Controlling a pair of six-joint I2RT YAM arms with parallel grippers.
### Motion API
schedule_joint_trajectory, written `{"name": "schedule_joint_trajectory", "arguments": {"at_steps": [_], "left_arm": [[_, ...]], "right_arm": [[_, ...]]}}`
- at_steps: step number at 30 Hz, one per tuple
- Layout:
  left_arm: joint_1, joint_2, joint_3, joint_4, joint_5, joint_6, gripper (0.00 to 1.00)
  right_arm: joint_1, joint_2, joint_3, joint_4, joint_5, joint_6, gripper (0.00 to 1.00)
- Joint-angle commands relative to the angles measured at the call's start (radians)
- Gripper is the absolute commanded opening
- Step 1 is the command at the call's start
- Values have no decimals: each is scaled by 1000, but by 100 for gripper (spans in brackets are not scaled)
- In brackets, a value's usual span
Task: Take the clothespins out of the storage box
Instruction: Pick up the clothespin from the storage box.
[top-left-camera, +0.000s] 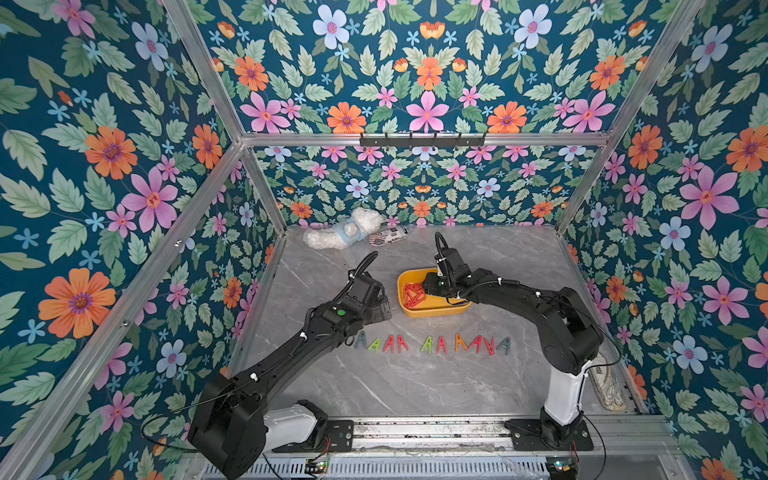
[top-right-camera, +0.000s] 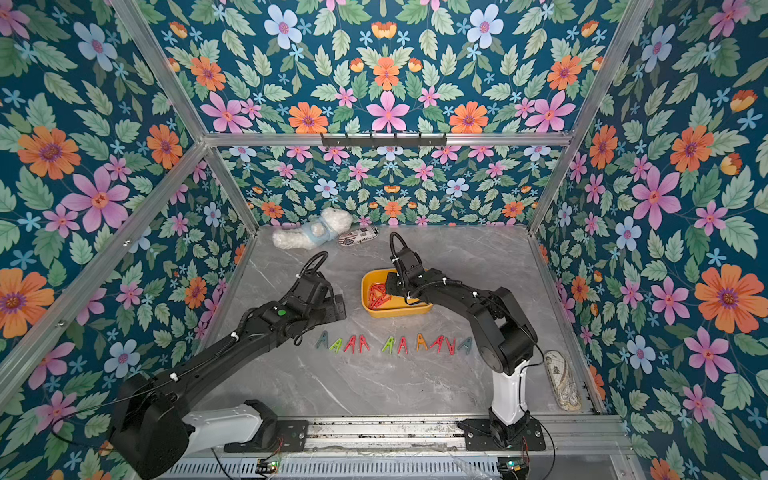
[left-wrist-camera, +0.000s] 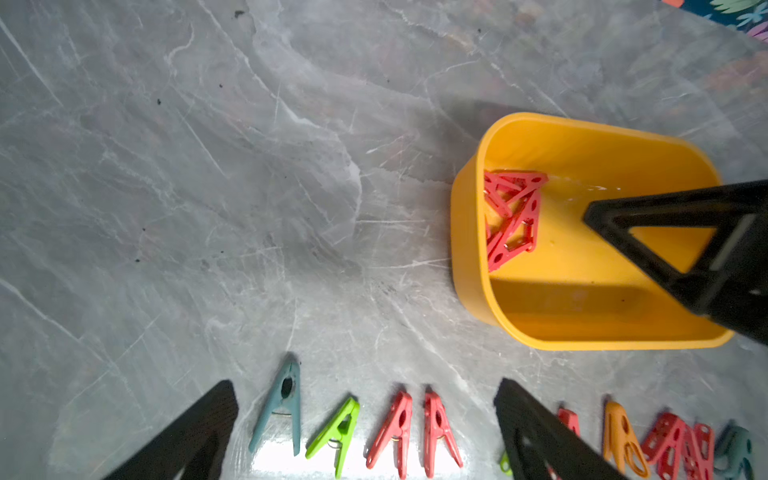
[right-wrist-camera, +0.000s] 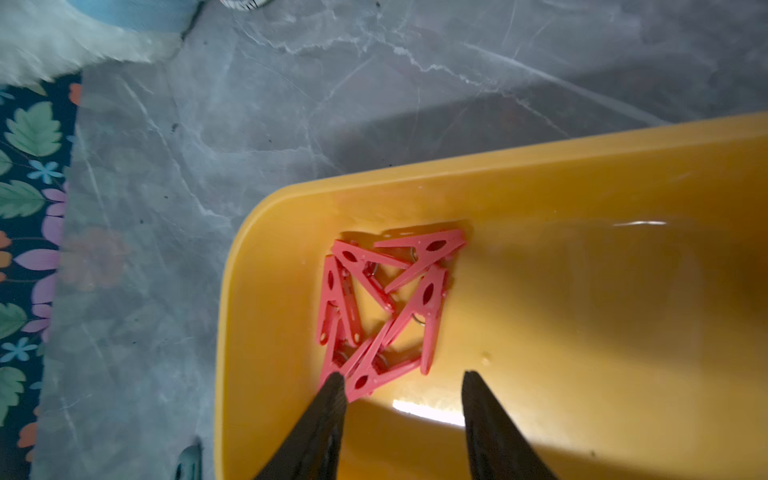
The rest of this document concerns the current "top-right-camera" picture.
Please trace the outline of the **green clothespin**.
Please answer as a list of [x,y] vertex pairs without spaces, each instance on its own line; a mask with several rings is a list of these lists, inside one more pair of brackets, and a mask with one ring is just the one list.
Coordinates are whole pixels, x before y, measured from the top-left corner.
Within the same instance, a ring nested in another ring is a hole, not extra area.
[[343,346],[344,346],[344,340],[342,338],[339,338],[329,347],[329,351],[333,352],[334,354],[338,354],[342,351]]
[[394,349],[394,343],[395,343],[395,337],[390,336],[385,342],[384,346],[382,347],[381,352],[385,354],[392,354]]

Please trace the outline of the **yellow plastic storage box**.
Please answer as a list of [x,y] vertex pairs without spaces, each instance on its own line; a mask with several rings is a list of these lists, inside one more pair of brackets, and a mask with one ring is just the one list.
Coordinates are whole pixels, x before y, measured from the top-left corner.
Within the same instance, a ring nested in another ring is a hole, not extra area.
[[361,283],[361,298],[362,305],[369,315],[376,319],[392,318],[392,317],[405,317],[423,315],[429,313],[433,309],[432,304],[423,302],[411,301],[406,303],[402,297],[392,296],[391,301],[384,305],[381,309],[371,310],[368,308],[368,290],[373,283],[384,283],[389,272],[394,272],[394,269],[378,269],[372,270],[366,273]]

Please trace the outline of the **teal grey clothespin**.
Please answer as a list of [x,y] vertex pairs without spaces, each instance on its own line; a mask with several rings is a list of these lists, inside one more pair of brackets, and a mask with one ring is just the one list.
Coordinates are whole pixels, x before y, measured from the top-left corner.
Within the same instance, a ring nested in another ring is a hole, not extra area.
[[465,355],[469,355],[472,352],[473,338],[467,337],[463,340],[455,349],[456,353],[463,352]]
[[323,350],[326,350],[326,351],[329,351],[331,349],[328,331],[324,331],[321,334],[321,337],[316,342],[315,348],[318,349],[318,350],[323,349]]

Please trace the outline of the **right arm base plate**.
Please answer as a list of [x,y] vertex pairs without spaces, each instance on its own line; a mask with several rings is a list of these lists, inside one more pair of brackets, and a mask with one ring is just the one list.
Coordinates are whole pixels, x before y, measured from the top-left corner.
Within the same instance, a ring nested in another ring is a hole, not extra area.
[[498,419],[464,419],[457,427],[463,432],[468,451],[540,452],[547,449],[541,423],[530,416],[510,426]]

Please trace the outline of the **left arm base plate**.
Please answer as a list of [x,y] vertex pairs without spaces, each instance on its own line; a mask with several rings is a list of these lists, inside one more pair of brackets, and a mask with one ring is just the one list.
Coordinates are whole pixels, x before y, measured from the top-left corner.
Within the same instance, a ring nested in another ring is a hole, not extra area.
[[251,440],[224,446],[226,453],[295,453],[304,450],[308,438],[306,420],[267,420]]

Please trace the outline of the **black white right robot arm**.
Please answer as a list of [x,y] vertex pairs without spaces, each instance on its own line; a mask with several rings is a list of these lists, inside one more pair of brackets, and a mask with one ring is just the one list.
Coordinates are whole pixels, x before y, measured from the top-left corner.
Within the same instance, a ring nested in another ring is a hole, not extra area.
[[394,250],[390,260],[395,271],[387,276],[388,294],[445,308],[468,321],[477,350],[493,371],[491,419],[504,427],[520,424],[528,414],[526,380],[538,337],[512,292],[475,288],[426,269],[406,246]]

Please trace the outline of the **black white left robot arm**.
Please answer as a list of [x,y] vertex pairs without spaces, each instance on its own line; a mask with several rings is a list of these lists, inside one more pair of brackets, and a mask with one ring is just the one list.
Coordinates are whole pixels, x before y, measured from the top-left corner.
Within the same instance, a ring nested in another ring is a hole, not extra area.
[[184,456],[230,443],[272,446],[277,417],[260,401],[198,411],[196,405],[257,357],[313,328],[345,319],[342,295],[319,272],[298,276],[279,300],[247,310],[226,337],[149,378],[119,389],[108,440],[142,479],[165,474]]

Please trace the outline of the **orange clothespin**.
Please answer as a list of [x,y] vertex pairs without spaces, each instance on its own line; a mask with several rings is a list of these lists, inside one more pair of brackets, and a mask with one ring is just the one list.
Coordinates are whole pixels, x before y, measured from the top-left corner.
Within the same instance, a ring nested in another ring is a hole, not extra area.
[[429,345],[422,333],[417,334],[416,351],[428,351]]

